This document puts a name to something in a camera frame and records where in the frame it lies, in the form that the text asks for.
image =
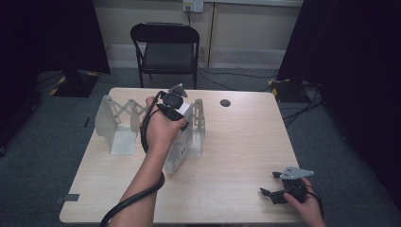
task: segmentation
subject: gray carpet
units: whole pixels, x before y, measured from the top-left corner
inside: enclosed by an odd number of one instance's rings
[[[218,69],[214,72],[274,76],[274,70]],[[266,78],[202,73],[198,89],[261,91],[267,88]],[[39,80],[53,75],[57,72],[42,74]],[[53,86],[45,86],[57,78],[38,84],[38,88],[44,88],[36,111],[9,142],[6,156],[0,158],[0,226],[70,226],[60,222],[62,205],[55,203],[55,198],[69,191],[94,130],[100,100],[113,87],[139,87],[136,69],[112,69],[111,76],[99,78],[88,98],[49,96]],[[189,76],[155,75],[153,81],[145,77],[148,88],[170,88],[180,82],[185,88],[192,88]],[[283,116],[304,106],[279,103]],[[343,142],[335,120],[324,105],[301,114],[289,125],[288,135],[300,167],[315,171],[316,175],[309,180],[323,197],[328,226],[401,226],[401,215],[385,189],[364,161]]]

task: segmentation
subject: hand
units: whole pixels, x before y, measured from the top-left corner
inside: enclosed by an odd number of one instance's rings
[[[147,106],[150,107],[154,97],[150,96],[147,98]],[[167,150],[171,144],[176,139],[178,132],[186,124],[186,119],[180,119],[179,121],[171,121],[165,117],[160,111],[158,111],[157,106],[153,107],[153,110],[148,110],[153,112],[154,115],[151,117],[148,123],[147,130],[147,142],[149,150]]]
[[[302,178],[302,180],[306,185],[306,190],[313,193],[310,181],[305,178]],[[299,203],[294,197],[289,195],[289,193],[285,193],[284,198],[298,211],[298,214],[307,226],[325,227],[319,203],[313,196],[306,194],[304,203]]]

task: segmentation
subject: wooden table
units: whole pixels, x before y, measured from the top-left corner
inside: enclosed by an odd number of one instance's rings
[[[110,96],[124,104],[145,105],[159,90],[114,88]],[[272,171],[298,166],[274,96],[270,93],[187,90],[185,102],[202,98],[206,135],[201,158],[185,158],[158,192],[155,223],[287,223],[300,218],[288,204],[273,205],[259,187],[283,189]],[[220,105],[222,99],[231,106]],[[129,115],[121,116],[130,124]],[[133,155],[111,156],[106,140],[94,131],[60,219],[99,223],[115,206],[145,153],[137,138]]]

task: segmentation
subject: forearm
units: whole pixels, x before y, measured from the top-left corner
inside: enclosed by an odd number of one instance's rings
[[[150,148],[143,164],[120,201],[154,186],[160,179],[166,156],[167,150]],[[119,212],[112,219],[110,226],[152,226],[155,203],[156,193],[133,203]]]

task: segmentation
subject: white wall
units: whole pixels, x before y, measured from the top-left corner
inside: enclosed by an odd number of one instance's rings
[[[106,44],[132,45],[130,30],[141,22],[188,24],[181,1],[95,0],[95,6]],[[299,10],[205,2],[204,13],[191,13],[191,26],[200,34],[200,62],[210,56],[216,67],[278,67]]]

